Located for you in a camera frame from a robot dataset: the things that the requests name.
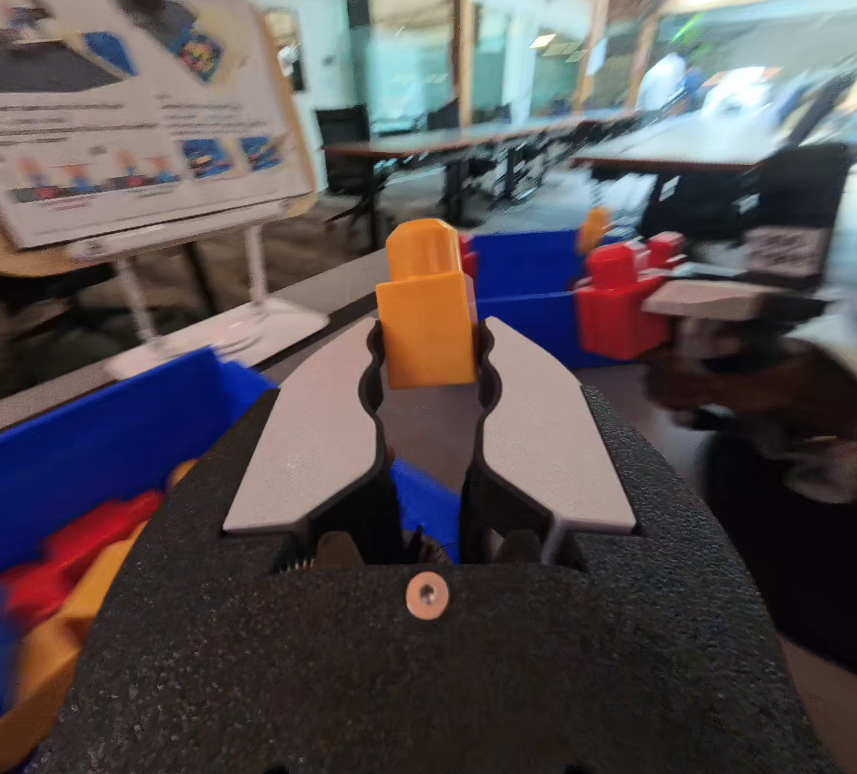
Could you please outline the white poster stand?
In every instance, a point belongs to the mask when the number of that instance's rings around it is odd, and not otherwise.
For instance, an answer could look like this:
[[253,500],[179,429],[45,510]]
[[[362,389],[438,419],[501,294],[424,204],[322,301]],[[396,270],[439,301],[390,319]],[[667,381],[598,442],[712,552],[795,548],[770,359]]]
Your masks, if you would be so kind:
[[259,364],[327,327],[326,315],[274,298],[267,289],[262,249],[262,226],[244,231],[248,259],[250,301],[218,313],[172,334],[157,332],[152,312],[134,271],[135,252],[178,245],[192,237],[189,224],[160,224],[154,227],[79,240],[66,246],[79,263],[111,263],[123,289],[140,344],[109,359],[108,373],[115,380],[129,379],[203,348],[216,356],[244,366]]

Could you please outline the person's right hand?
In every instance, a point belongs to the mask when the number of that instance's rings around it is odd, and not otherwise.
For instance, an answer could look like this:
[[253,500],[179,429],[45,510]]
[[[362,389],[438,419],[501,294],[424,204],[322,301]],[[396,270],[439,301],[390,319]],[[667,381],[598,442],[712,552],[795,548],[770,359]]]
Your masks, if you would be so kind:
[[799,347],[754,373],[707,372],[672,347],[647,354],[644,365],[646,394],[666,409],[719,406],[748,426],[812,443],[855,440],[855,376],[818,348]]

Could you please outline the wooden desk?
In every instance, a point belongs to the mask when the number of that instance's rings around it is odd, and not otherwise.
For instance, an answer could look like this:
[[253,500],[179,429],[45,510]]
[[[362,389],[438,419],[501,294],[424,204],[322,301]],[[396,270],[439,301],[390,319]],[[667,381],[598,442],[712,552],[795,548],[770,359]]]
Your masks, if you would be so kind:
[[503,145],[531,137],[566,137],[583,127],[634,122],[635,109],[598,109],[582,114],[526,120],[521,123],[483,123],[463,128],[410,132],[366,141],[322,145],[331,159],[364,161],[407,160],[431,155],[465,152],[485,145]]

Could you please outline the yellow toy block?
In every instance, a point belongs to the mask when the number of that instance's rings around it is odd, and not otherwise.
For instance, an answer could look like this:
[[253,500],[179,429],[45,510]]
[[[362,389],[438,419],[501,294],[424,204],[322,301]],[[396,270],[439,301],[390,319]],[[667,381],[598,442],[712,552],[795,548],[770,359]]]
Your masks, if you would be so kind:
[[578,255],[586,257],[599,244],[611,229],[613,216],[610,209],[600,203],[593,205],[576,232],[575,249]]
[[400,224],[387,239],[390,279],[376,300],[391,389],[476,383],[477,307],[458,232],[438,219]]

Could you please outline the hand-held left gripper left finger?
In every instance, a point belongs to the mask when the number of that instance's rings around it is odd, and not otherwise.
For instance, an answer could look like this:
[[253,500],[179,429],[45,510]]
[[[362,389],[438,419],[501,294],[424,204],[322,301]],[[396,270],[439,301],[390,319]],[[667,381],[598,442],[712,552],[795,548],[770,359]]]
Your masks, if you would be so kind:
[[404,558],[397,488],[377,411],[382,331],[361,319],[279,387],[222,525],[230,535],[291,533],[315,554],[348,533],[368,565]]

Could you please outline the long white table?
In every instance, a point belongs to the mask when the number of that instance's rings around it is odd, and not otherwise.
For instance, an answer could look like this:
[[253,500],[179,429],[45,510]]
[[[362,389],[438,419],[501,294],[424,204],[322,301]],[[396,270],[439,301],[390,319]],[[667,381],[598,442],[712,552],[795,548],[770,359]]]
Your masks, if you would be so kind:
[[739,174],[782,145],[762,115],[672,117],[589,145],[571,156],[574,167],[636,174]]

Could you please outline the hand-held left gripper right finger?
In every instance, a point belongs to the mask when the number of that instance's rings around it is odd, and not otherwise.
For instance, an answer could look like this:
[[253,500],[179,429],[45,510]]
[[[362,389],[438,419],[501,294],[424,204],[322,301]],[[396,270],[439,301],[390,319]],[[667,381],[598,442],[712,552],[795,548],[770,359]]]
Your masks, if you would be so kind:
[[584,566],[579,535],[636,535],[578,379],[496,317],[478,334],[482,410],[460,496],[460,562]]

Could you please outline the black mesh office chair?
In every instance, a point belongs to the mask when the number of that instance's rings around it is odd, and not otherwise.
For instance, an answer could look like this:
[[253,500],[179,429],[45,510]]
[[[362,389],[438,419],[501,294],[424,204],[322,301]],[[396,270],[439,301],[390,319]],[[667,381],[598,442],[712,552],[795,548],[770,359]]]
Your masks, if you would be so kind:
[[380,193],[391,177],[391,170],[384,160],[357,157],[334,151],[339,145],[354,145],[370,142],[370,120],[364,105],[347,108],[316,110],[316,121],[322,140],[327,178],[326,192],[335,197],[351,197],[356,202],[346,211],[331,216],[325,226],[337,221],[349,220],[353,229],[364,220],[369,232],[370,247],[380,247],[377,204]]

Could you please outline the pile of coloured blocks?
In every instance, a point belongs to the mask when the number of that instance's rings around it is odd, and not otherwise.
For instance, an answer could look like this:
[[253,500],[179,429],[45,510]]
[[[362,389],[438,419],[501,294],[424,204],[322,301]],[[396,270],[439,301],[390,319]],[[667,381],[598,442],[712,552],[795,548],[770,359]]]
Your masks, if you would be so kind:
[[57,722],[118,572],[196,463],[178,464],[164,490],[101,503],[50,535],[34,562],[2,573],[2,772],[22,770]]

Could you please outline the instruction poster on wooden board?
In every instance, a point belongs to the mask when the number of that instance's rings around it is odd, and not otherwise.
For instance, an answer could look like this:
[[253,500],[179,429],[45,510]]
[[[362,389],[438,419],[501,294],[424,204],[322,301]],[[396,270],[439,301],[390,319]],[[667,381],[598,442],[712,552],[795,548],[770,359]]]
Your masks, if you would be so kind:
[[2,225],[31,250],[314,192],[249,0],[1,0]]

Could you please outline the black dimpled pad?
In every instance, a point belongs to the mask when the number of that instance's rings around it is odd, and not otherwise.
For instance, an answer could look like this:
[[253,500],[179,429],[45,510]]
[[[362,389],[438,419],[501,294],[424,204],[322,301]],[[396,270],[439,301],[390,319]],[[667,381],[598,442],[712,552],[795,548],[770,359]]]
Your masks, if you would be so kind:
[[856,508],[787,488],[785,462],[716,434],[702,496],[757,586],[777,630],[856,672]]

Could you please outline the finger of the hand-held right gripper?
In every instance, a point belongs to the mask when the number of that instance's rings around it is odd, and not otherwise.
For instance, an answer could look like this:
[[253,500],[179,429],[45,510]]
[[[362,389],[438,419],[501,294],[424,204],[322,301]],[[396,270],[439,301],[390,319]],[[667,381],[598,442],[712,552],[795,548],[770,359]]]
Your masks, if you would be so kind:
[[670,279],[645,299],[642,310],[677,319],[744,322],[755,319],[769,288],[737,281]]

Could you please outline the blue plastic bin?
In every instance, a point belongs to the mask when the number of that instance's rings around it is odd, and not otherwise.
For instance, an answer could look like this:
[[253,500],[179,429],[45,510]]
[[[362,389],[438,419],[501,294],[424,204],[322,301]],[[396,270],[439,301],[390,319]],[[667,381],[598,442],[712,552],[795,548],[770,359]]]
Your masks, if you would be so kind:
[[589,352],[578,333],[579,280],[588,276],[586,256],[577,252],[576,230],[481,233],[472,240],[478,256],[477,316],[481,349],[510,340],[524,355],[541,351],[574,373],[648,357],[670,339],[669,320],[650,315],[642,350],[619,356]]
[[14,772],[474,772],[462,698],[404,571],[279,571],[282,537],[221,522],[269,383],[181,359],[2,435],[2,565],[201,455],[123,563],[58,723]]

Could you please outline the wooden support post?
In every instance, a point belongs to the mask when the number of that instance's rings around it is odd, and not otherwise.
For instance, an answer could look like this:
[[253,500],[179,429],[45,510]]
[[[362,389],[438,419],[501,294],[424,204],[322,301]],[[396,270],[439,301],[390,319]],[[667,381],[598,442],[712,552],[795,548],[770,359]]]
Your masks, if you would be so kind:
[[474,45],[474,2],[453,0],[452,72],[459,127],[472,124]]

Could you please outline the person's right forearm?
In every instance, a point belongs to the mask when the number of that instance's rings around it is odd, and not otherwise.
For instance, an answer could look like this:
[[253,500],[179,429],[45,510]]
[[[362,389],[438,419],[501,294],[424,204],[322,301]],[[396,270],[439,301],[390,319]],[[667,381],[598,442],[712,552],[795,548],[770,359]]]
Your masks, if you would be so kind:
[[835,310],[785,339],[773,372],[768,456],[787,463],[786,485],[805,498],[855,503],[856,325]]

